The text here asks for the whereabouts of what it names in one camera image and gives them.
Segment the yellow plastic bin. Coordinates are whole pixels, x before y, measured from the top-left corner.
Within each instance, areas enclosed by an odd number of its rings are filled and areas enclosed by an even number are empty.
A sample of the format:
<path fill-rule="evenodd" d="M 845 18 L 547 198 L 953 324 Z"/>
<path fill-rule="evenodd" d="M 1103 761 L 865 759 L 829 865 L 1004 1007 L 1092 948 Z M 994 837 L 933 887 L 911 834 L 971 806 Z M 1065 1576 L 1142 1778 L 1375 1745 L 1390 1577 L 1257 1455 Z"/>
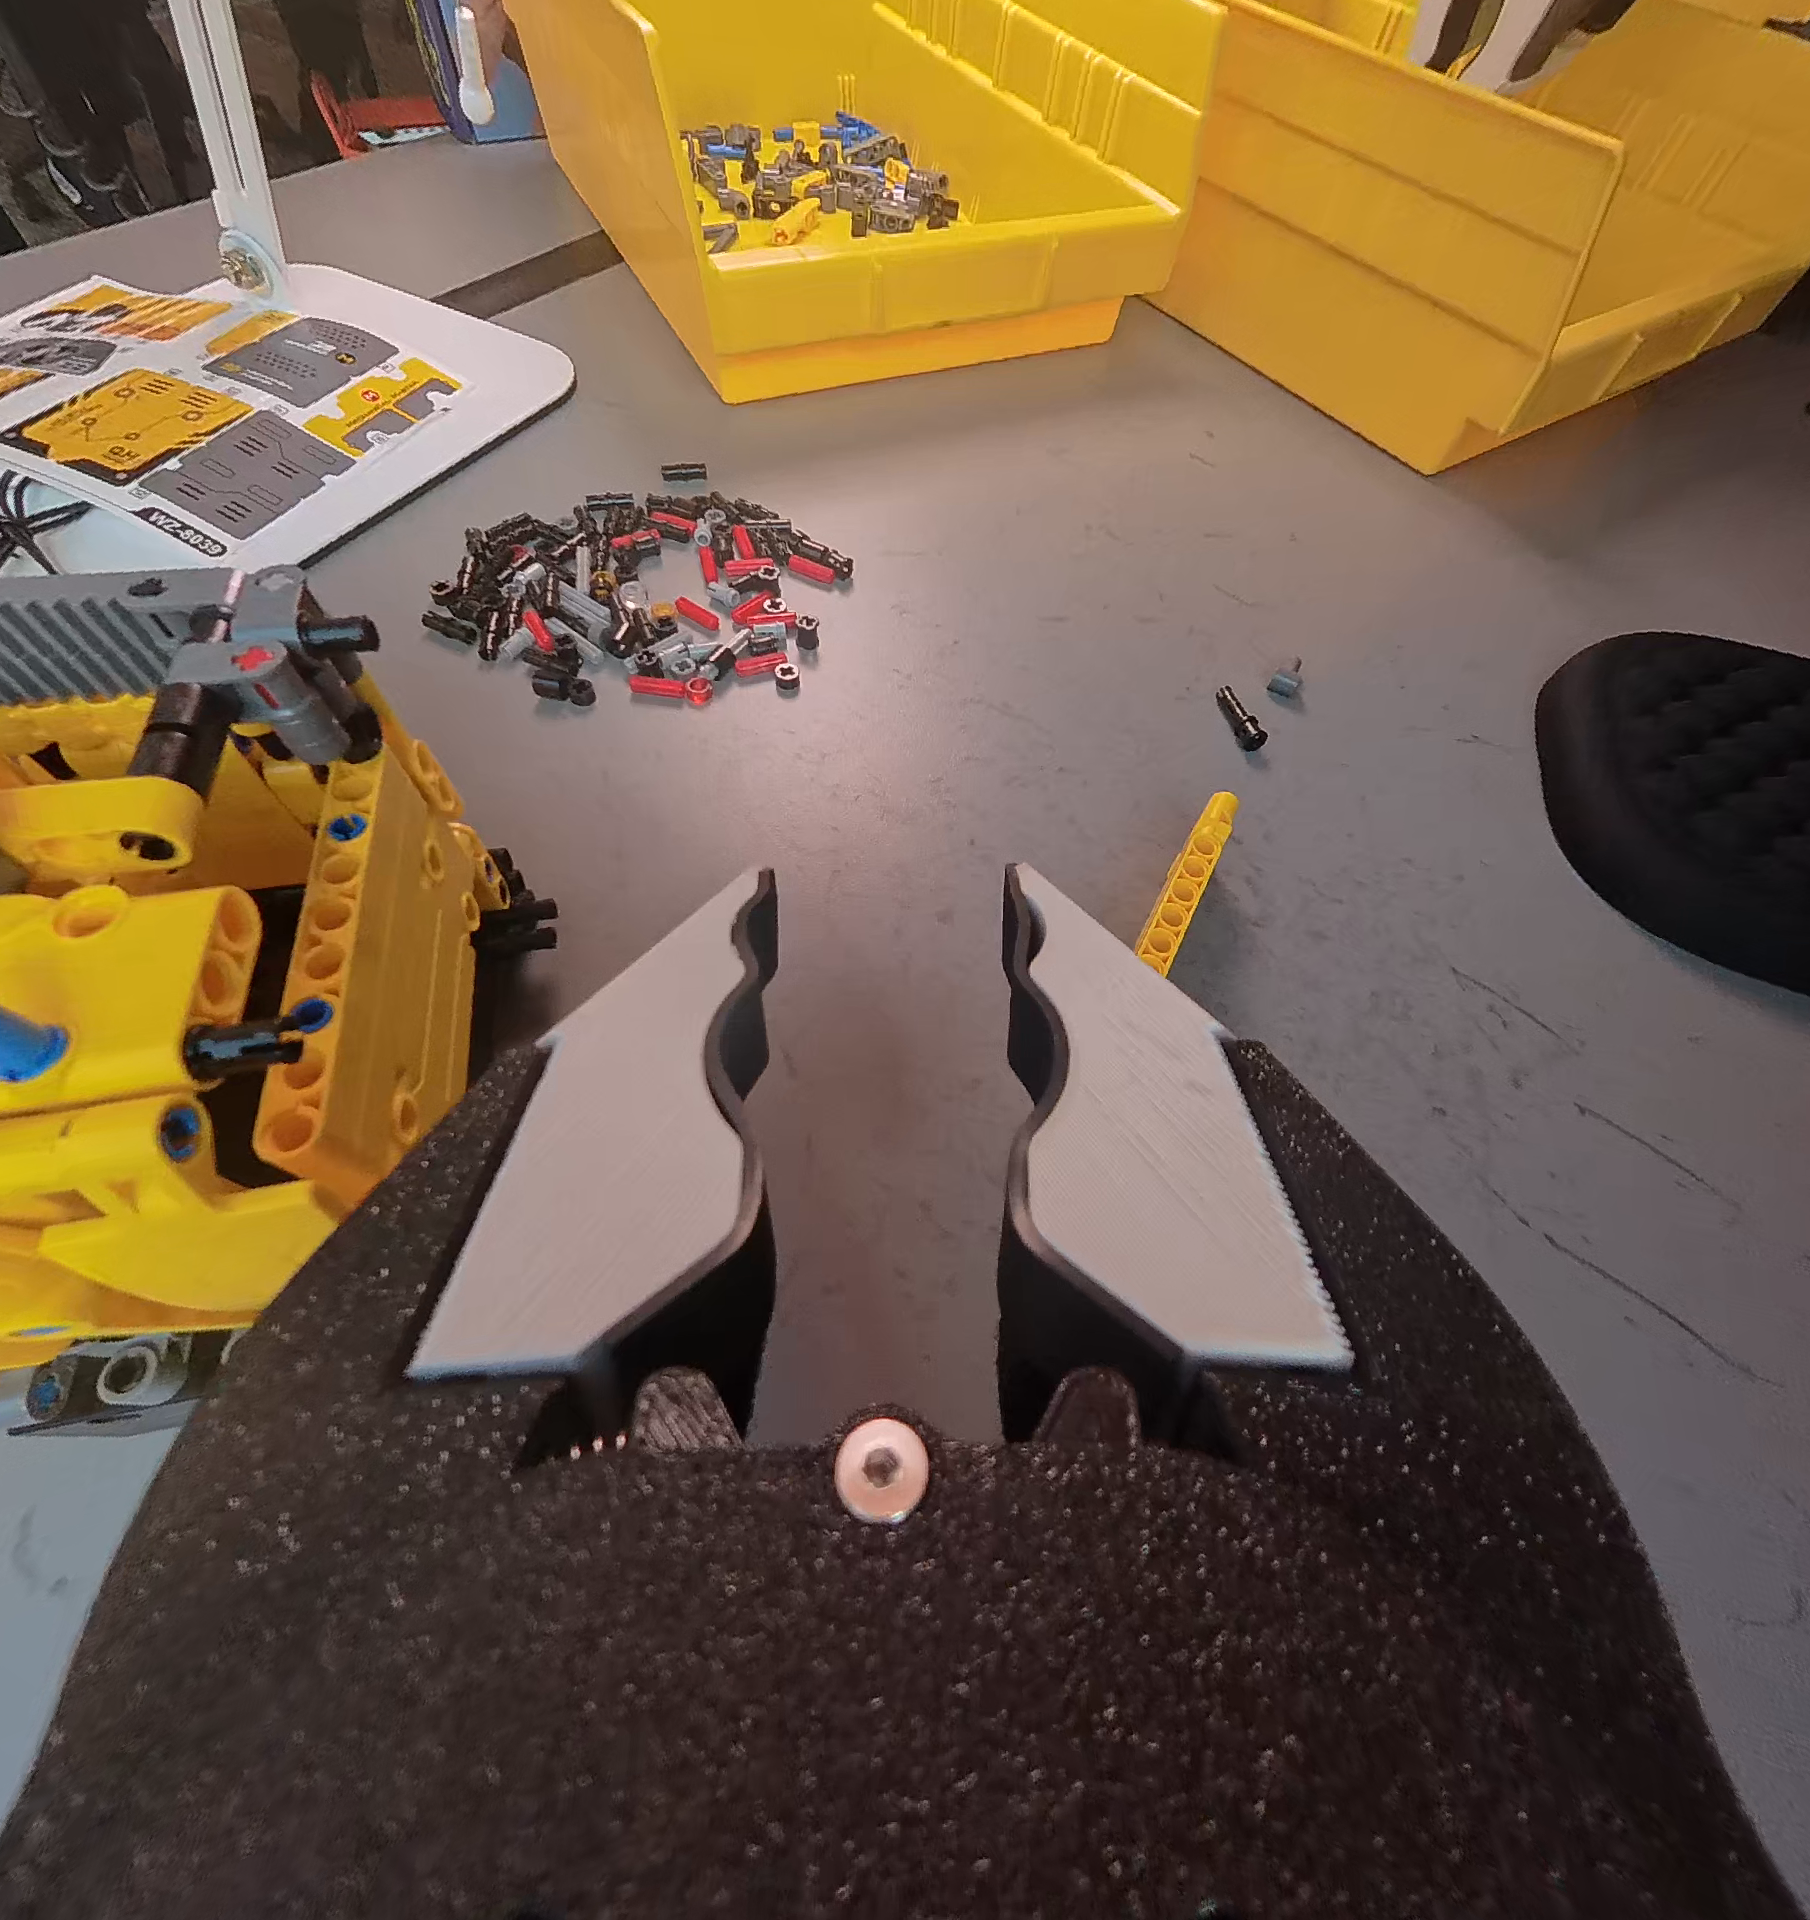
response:
<path fill-rule="evenodd" d="M 566 176 L 727 402 L 1109 340 L 1157 291 L 1226 12 L 1092 3 L 509 3 Z M 835 109 L 947 176 L 941 228 L 791 246 L 696 188 L 683 131 Z"/>
<path fill-rule="evenodd" d="M 1810 268 L 1810 3 L 1632 3 L 1515 97 L 1389 3 L 1229 3 L 1157 308 L 1419 473 L 1754 332 Z"/>

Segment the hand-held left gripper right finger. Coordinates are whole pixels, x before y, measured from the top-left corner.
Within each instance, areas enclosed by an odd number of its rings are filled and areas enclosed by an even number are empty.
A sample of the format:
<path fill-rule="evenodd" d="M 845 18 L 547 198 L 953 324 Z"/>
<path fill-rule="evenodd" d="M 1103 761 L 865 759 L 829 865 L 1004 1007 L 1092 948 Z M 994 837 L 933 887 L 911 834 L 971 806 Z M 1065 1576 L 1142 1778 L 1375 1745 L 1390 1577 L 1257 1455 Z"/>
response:
<path fill-rule="evenodd" d="M 1089 911 L 1003 873 L 1013 1132 L 996 1406 L 1033 1443 L 1062 1384 L 1117 1375 L 1160 1443 L 1219 1443 L 1217 1377 L 1348 1385 L 1351 1336 L 1221 1023 Z"/>

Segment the blue toy kit box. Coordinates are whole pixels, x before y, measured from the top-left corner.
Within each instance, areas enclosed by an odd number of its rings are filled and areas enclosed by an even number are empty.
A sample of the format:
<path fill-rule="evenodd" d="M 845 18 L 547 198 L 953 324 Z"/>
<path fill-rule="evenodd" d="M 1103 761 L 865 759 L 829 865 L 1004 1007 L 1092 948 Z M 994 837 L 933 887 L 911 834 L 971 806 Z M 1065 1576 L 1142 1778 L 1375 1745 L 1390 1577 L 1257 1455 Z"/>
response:
<path fill-rule="evenodd" d="M 408 2 L 412 36 L 437 109 L 452 135 L 466 146 L 535 139 L 545 135 L 523 47 L 504 2 L 470 2 L 479 11 L 485 33 L 485 73 L 497 114 L 473 129 L 460 114 L 454 52 L 454 5 L 460 2 Z"/>

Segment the black quilted pad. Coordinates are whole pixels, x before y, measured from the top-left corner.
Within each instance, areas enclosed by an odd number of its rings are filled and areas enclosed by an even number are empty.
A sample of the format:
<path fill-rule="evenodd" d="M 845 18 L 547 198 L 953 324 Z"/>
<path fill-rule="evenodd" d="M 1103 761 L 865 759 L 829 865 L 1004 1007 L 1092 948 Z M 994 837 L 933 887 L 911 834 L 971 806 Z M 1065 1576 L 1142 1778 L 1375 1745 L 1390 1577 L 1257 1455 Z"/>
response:
<path fill-rule="evenodd" d="M 1810 997 L 1810 658 L 1680 631 L 1581 648 L 1535 709 L 1570 867 L 1647 933 Z"/>

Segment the yellow lego beam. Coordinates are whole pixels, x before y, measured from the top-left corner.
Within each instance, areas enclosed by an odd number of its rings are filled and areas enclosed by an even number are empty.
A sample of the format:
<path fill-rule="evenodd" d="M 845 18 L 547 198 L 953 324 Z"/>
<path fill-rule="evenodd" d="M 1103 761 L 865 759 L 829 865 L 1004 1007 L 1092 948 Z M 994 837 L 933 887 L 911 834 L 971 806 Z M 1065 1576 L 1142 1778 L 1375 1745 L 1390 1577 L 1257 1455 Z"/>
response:
<path fill-rule="evenodd" d="M 1232 835 L 1239 798 L 1217 789 L 1205 801 L 1157 887 L 1154 908 L 1133 943 L 1137 957 L 1168 977 L 1204 905 L 1211 875 Z"/>

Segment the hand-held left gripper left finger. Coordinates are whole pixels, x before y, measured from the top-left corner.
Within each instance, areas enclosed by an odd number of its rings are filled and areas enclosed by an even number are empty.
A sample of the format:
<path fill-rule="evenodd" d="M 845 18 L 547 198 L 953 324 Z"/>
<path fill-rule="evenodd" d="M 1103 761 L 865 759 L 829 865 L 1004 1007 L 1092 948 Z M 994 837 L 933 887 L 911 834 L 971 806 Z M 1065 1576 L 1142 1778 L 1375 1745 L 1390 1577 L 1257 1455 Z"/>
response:
<path fill-rule="evenodd" d="M 776 877 L 746 868 L 533 1043 L 411 1380 L 553 1377 L 610 1439 L 648 1377 L 693 1369 L 748 1429 L 776 1248 L 745 1105 L 776 965 Z"/>

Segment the orange case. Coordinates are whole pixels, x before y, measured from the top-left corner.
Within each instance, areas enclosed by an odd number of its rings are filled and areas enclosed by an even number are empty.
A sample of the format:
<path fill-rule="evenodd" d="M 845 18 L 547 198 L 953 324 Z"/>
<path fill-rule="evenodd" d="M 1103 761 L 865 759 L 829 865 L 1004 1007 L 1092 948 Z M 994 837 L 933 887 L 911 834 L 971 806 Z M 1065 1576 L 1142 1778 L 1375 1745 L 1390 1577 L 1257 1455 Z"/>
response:
<path fill-rule="evenodd" d="M 448 131 L 431 96 L 347 97 L 321 70 L 310 73 L 310 96 L 339 156 Z"/>

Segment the pile of small lego pins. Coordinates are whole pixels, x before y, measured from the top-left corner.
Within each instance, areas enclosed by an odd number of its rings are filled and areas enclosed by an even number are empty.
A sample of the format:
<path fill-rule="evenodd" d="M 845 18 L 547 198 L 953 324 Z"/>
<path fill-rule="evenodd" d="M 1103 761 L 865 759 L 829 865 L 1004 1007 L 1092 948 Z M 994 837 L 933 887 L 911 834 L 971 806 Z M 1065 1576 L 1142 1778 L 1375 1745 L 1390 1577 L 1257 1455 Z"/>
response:
<path fill-rule="evenodd" d="M 479 666 L 521 669 L 555 709 L 591 709 L 620 685 L 702 710 L 739 685 L 800 694 L 821 597 L 853 580 L 848 550 L 746 493 L 588 492 L 563 513 L 470 524 L 419 627 Z"/>

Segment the sticker sheet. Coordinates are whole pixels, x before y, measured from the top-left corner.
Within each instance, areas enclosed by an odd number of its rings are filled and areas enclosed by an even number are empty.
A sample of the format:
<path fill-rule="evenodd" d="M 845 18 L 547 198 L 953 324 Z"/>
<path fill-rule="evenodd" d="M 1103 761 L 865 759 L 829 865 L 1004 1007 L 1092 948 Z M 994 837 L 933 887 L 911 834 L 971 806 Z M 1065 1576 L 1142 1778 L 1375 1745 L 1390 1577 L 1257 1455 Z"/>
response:
<path fill-rule="evenodd" d="M 377 327 L 88 275 L 0 317 L 0 482 L 220 558 L 464 387 L 457 364 Z"/>

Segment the pile of grey lego parts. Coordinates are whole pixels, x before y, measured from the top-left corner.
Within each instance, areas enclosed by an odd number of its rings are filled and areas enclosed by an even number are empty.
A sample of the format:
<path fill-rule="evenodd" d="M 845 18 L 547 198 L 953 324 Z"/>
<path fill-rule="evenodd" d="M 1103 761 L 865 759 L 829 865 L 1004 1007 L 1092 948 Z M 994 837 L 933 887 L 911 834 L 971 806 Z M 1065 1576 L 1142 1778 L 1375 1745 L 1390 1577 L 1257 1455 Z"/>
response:
<path fill-rule="evenodd" d="M 678 148 L 708 254 L 901 237 L 963 221 L 947 170 L 848 109 L 772 129 L 707 122 L 680 131 Z"/>

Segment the yellow lego robot model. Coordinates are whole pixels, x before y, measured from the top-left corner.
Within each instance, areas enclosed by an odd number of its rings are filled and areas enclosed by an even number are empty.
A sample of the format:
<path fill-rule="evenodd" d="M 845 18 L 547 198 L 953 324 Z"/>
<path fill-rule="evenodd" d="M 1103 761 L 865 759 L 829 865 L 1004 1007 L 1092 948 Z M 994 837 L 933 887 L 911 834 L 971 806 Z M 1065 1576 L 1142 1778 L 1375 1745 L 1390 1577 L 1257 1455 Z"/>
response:
<path fill-rule="evenodd" d="M 299 566 L 0 580 L 0 1399 L 182 1420 L 485 1064 L 556 905 Z"/>

